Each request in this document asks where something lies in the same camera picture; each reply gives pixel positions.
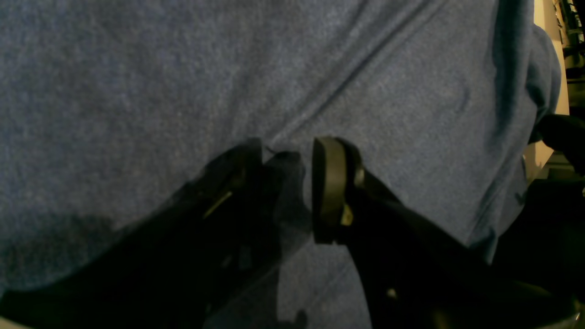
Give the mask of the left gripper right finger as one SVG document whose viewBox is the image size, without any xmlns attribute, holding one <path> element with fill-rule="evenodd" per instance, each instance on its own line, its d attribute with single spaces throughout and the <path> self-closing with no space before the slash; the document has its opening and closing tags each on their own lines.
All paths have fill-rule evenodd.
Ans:
<svg viewBox="0 0 585 329">
<path fill-rule="evenodd" d="M 313 143 L 313 229 L 344 245 L 374 329 L 573 329 L 574 297 L 502 277 L 367 171 L 347 140 Z"/>
</svg>

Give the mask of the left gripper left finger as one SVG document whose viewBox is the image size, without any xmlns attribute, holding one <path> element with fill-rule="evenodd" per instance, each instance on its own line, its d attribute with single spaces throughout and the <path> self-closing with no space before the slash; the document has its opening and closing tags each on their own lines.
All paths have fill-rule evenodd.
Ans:
<svg viewBox="0 0 585 329">
<path fill-rule="evenodd" d="M 32 329 L 200 329 L 282 255 L 272 211 L 297 152 L 247 140 L 205 166 L 138 229 L 67 278 L 9 290 L 1 316 Z"/>
</svg>

